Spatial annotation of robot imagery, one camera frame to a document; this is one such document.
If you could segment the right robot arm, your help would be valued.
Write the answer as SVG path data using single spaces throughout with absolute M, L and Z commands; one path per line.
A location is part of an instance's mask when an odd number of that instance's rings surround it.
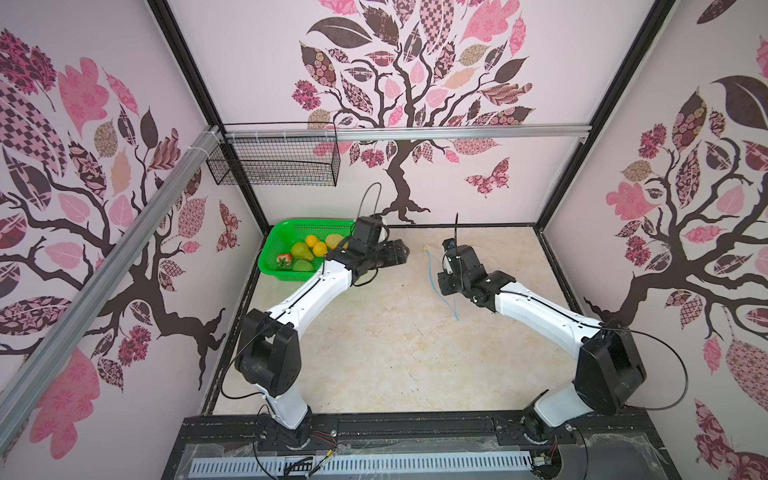
M 559 427 L 589 413 L 613 416 L 647 379 L 635 338 L 660 338 L 564 308 L 503 271 L 487 272 L 473 247 L 452 237 L 442 242 L 440 293 L 460 294 L 479 308 L 519 321 L 576 360 L 574 378 L 542 392 L 522 411 L 524 438 L 544 444 Z

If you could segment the beige potato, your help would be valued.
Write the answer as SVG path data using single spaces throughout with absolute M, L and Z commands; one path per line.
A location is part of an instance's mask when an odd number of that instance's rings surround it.
M 328 250 L 333 250 L 333 249 L 335 249 L 335 248 L 336 248 L 336 247 L 337 247 L 337 246 L 338 246 L 338 245 L 339 245 L 339 244 L 340 244 L 340 243 L 341 243 L 341 242 L 342 242 L 344 239 L 345 239 L 345 237 L 344 237 L 343 235 L 341 235 L 341 234 L 329 234 L 329 235 L 326 237 L 326 239 L 325 239 L 324 243 L 325 243 L 326 247 L 328 248 Z

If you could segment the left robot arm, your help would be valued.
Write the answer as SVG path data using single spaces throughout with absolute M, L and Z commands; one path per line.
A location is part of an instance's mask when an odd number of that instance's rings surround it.
M 232 366 L 261 395 L 284 442 L 305 445 L 311 437 L 311 408 L 296 381 L 302 368 L 301 338 L 331 302 L 368 273 L 407 262 L 409 249 L 389 238 L 382 216 L 359 217 L 319 270 L 298 290 L 267 311 L 243 318 Z

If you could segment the green plastic basket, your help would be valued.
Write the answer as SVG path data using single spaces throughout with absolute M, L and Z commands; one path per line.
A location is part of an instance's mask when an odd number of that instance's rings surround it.
M 274 226 L 258 260 L 265 275 L 281 281 L 308 280 L 322 267 L 324 258 L 318 257 L 306 243 L 308 236 L 324 242 L 329 235 L 347 236 L 352 220 L 290 219 Z

